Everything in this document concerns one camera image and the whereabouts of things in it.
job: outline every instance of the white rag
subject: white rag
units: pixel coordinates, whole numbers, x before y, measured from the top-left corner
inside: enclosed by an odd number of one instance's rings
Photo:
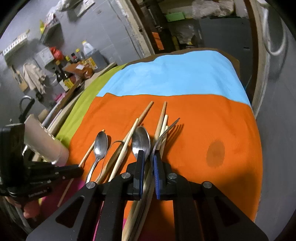
[[[25,63],[22,67],[22,70],[24,72],[24,79],[29,85],[30,89],[34,90],[37,88],[38,91],[43,95],[45,93],[44,80],[46,77],[44,71],[38,68],[36,65],[30,63]]]

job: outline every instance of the dark stain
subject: dark stain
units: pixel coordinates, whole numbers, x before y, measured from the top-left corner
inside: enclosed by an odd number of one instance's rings
[[[222,165],[225,157],[225,146],[220,140],[216,140],[207,150],[207,164],[209,167],[218,167]]]

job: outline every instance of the bottle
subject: bottle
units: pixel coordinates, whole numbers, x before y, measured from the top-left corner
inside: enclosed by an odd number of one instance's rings
[[[99,72],[107,67],[107,63],[104,57],[100,54],[100,51],[96,50],[91,44],[89,44],[85,40],[82,42],[82,45],[86,62],[91,63],[92,69],[95,72]]]
[[[74,75],[72,73],[67,72],[67,71],[63,71],[61,62],[59,60],[56,62],[56,65],[58,66],[59,70],[61,71],[61,76],[63,78],[64,84],[69,89],[71,89],[74,86],[73,82],[71,81],[71,78],[75,78]]]
[[[85,60],[85,57],[84,57],[84,54],[80,51],[80,49],[76,49],[76,53],[77,53],[77,56],[78,58],[82,61],[82,60]]]
[[[75,55],[75,53],[72,53],[71,54],[72,58],[73,58],[73,63],[78,63],[79,62],[79,59],[77,58],[77,56]]]
[[[73,64],[72,60],[70,59],[70,57],[68,55],[65,57],[65,59],[67,60],[67,65]]]
[[[57,81],[58,83],[63,87],[64,91],[68,91],[69,88],[64,84],[63,77],[61,76],[60,72],[56,70],[55,68],[52,68],[55,72],[55,75],[57,76]]]

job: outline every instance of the triangular cutout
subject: triangular cutout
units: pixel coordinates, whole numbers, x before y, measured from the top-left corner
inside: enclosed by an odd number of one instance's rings
[[[79,210],[84,201],[84,197],[77,198],[66,210],[56,217],[56,222],[68,228],[72,228],[76,221]]]
[[[225,227],[239,222],[239,216],[234,213],[219,197],[215,197],[215,202]]]

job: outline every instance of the orange cloth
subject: orange cloth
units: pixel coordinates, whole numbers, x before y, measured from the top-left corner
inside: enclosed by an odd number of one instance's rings
[[[155,133],[163,102],[167,101],[168,125],[178,117],[175,129],[169,132],[163,161],[188,181],[211,181],[250,219],[254,220],[261,192],[262,153],[259,132],[249,106],[216,95],[122,96],[106,94],[96,97],[73,136],[69,164],[78,164],[102,129],[110,136],[109,143],[122,140],[150,101],[154,101],[142,124]],[[109,151],[104,165],[117,145]],[[91,153],[84,167],[85,179],[95,160]],[[128,148],[121,172],[135,157]],[[102,168],[94,171],[95,180]],[[125,209],[128,215],[131,202]],[[174,240],[173,204],[152,200],[141,235],[150,240]]]

